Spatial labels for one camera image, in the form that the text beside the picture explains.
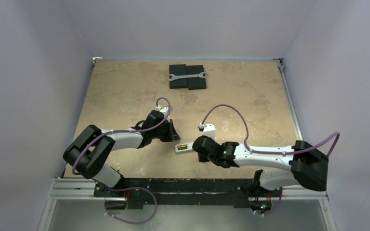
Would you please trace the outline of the white remote control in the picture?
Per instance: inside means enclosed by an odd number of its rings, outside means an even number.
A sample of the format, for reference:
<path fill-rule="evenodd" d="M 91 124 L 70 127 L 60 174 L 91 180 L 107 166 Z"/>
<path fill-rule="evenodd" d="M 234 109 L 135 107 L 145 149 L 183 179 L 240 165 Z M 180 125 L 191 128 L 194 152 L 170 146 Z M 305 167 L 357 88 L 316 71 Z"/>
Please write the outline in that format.
<path fill-rule="evenodd" d="M 176 154 L 184 154 L 184 153 L 192 152 L 193 151 L 192 146 L 193 146 L 192 142 L 177 144 L 174 147 L 175 153 Z"/>

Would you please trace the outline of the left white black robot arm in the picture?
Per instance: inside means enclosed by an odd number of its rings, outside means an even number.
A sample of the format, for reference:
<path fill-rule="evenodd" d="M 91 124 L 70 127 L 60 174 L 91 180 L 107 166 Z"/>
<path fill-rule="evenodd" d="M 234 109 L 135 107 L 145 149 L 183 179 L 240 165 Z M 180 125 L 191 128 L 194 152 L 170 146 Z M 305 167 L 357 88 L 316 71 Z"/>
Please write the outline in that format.
<path fill-rule="evenodd" d="M 118 197 L 124 192 L 123 176 L 106 164 L 110 153 L 128 148 L 140 149 L 154 139 L 161 142 L 180 140 L 167 107 L 152 110 L 146 119 L 128 130 L 104 130 L 88 125 L 66 148 L 63 159 L 77 174 L 104 184 L 111 196 Z"/>

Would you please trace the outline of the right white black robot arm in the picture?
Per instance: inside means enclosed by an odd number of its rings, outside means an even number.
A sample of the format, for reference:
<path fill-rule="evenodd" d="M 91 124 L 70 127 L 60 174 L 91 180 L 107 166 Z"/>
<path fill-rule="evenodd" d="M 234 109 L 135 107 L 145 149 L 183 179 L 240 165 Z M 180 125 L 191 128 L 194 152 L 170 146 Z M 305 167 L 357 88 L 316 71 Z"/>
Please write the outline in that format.
<path fill-rule="evenodd" d="M 252 192 L 262 196 L 280 187 L 301 185 L 324 192 L 327 189 L 329 157 L 306 141 L 293 146 L 246 148 L 238 142 L 217 143 L 208 136 L 198 137 L 192 144 L 200 162 L 212 162 L 222 168 L 270 167 L 258 172 L 251 183 Z"/>

